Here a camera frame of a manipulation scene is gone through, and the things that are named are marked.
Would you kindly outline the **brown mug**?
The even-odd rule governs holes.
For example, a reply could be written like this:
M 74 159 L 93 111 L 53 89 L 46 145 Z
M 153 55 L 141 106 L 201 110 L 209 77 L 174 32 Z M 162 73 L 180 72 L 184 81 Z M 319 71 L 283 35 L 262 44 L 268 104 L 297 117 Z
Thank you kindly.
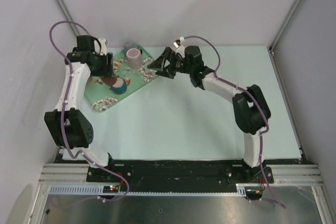
M 115 85 L 115 83 L 118 80 L 118 77 L 117 76 L 104 76 L 104 77 L 101 77 L 100 79 L 104 84 L 110 87 L 110 86 Z

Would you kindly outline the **blue mug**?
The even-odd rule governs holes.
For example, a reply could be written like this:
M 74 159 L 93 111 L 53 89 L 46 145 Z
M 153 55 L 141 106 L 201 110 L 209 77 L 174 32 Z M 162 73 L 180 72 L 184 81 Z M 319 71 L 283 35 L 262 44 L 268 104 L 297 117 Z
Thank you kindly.
M 115 94 L 124 94 L 126 93 L 128 86 L 130 84 L 130 79 L 129 78 L 120 78 L 117 77 L 117 81 L 114 85 L 110 87 L 110 90 L 115 93 Z

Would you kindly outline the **beige mug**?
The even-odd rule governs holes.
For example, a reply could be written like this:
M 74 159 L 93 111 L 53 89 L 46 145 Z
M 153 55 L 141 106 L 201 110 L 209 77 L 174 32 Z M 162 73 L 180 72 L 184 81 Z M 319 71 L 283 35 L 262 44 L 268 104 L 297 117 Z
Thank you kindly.
M 114 71 L 118 71 L 122 67 L 122 64 L 118 61 L 113 61 L 112 66 Z

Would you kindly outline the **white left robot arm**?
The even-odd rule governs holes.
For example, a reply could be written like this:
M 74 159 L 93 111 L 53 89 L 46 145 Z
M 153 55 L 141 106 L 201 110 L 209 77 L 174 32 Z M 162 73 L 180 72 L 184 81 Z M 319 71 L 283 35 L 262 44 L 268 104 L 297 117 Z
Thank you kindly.
M 109 164 L 110 154 L 94 143 L 93 126 L 82 113 L 81 104 L 89 78 L 113 75 L 112 58 L 105 38 L 78 36 L 76 47 L 65 57 L 66 76 L 58 103 L 44 115 L 55 144 L 74 159 L 81 156 L 90 166 L 100 166 L 98 175 L 106 182 L 116 177 L 116 168 Z

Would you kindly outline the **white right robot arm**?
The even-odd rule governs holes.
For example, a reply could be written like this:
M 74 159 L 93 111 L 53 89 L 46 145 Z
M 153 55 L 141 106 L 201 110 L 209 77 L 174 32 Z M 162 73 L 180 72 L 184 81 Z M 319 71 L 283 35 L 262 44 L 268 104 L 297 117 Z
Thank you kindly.
M 179 46 L 175 51 L 166 47 L 163 53 L 148 65 L 156 75 L 174 79 L 175 75 L 189 75 L 194 87 L 219 95 L 233 105 L 235 122 L 244 133 L 243 178 L 253 183 L 261 177 L 259 165 L 263 162 L 261 140 L 268 132 L 270 108 L 257 85 L 243 88 L 217 75 L 204 64 L 198 46 Z

